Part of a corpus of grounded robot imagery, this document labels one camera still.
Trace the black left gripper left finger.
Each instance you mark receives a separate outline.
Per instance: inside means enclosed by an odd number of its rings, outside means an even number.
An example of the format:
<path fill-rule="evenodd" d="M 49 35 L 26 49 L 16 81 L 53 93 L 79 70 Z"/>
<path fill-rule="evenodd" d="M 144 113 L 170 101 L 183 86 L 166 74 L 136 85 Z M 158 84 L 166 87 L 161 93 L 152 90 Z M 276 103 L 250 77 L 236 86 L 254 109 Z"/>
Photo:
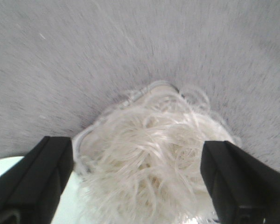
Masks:
<path fill-rule="evenodd" d="M 0 224 L 51 223 L 73 165 L 69 137 L 43 137 L 0 176 Z"/>

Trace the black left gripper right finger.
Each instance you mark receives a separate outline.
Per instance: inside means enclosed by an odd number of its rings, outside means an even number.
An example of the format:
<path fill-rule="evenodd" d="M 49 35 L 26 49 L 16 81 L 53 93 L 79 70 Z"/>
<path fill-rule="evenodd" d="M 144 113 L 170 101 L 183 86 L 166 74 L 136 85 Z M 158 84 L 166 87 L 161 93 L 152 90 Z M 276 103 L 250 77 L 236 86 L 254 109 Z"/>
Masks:
<path fill-rule="evenodd" d="M 280 173 L 228 141 L 206 141 L 201 175 L 222 224 L 280 224 Z"/>

